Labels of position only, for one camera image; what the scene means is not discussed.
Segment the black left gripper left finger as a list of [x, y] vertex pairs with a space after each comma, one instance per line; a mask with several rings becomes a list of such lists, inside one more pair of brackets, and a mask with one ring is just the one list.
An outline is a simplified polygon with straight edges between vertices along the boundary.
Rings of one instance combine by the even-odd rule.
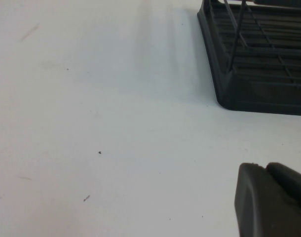
[[301, 237], [301, 207], [266, 167], [240, 165], [234, 207], [241, 237]]

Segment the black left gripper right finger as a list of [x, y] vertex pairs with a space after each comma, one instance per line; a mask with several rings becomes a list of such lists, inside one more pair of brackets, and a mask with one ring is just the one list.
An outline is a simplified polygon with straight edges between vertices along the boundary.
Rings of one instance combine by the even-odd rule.
[[269, 163], [266, 171], [301, 207], [301, 174], [277, 162]]

